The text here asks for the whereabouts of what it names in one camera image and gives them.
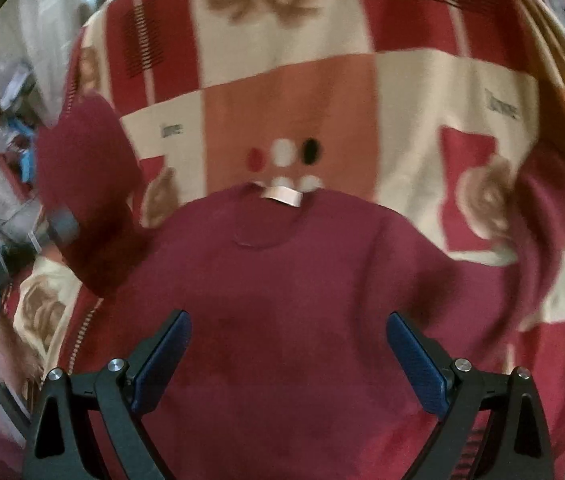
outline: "clothing tag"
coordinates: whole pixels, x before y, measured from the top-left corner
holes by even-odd
[[[285,186],[272,186],[268,187],[262,192],[262,198],[271,198],[272,200],[277,200],[284,204],[299,207],[301,205],[301,200],[303,200],[303,194],[295,189],[290,189]]]

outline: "white dot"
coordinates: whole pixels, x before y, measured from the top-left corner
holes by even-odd
[[[319,187],[323,187],[322,180],[314,175],[305,175],[303,178],[301,178],[301,183],[298,186],[298,191],[309,193],[311,191],[317,190]]]
[[[277,176],[272,179],[272,186],[285,186],[293,189],[293,181],[286,176]]]
[[[289,139],[276,139],[272,144],[272,160],[278,168],[286,168],[296,159],[296,146]]]

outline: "polka dot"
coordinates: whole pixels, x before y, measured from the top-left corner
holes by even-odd
[[[277,176],[272,179],[272,186],[285,186],[293,189],[293,181],[286,176]]]
[[[314,175],[305,175],[303,178],[301,178],[301,183],[298,186],[298,191],[309,193],[311,191],[317,190],[319,187],[323,187],[322,180]]]
[[[307,166],[316,164],[320,158],[320,150],[320,143],[316,139],[305,140],[305,142],[303,142],[303,148],[301,149],[303,164],[307,164]]]
[[[276,139],[272,144],[272,160],[278,168],[286,168],[296,159],[296,146],[289,139]]]
[[[252,173],[264,170],[264,153],[258,148],[252,148],[246,154],[246,166]]]

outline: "silver bolt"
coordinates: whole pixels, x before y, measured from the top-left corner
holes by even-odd
[[[124,361],[122,359],[112,359],[107,363],[107,369],[110,372],[118,372],[122,370],[123,366],[124,366]]]
[[[57,381],[59,378],[62,377],[63,371],[60,368],[54,368],[51,372],[47,374],[47,378],[50,381]]]
[[[527,368],[518,368],[518,376],[522,379],[529,379],[531,377],[531,372]]]
[[[469,372],[471,370],[471,363],[466,359],[456,359],[456,361],[454,361],[454,364],[456,365],[456,368],[458,368],[458,370],[460,370],[461,372]]]

